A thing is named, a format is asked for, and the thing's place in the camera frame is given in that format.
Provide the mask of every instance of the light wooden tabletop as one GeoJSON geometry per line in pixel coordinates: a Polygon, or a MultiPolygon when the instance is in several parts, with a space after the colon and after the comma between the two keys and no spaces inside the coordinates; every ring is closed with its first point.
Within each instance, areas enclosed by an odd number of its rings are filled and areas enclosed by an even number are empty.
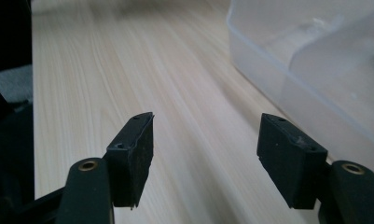
{"type": "Polygon", "coordinates": [[[149,178],[117,223],[317,223],[317,209],[288,209],[256,156],[261,113],[282,114],[232,66],[228,7],[33,1],[36,197],[152,111],[149,178]]]}

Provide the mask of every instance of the translucent storage bin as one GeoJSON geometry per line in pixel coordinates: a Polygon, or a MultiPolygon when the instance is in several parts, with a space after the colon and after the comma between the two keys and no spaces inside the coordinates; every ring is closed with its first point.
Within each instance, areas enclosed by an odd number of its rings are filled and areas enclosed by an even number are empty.
{"type": "Polygon", "coordinates": [[[374,0],[232,0],[234,65],[334,160],[374,171],[374,0]]]}

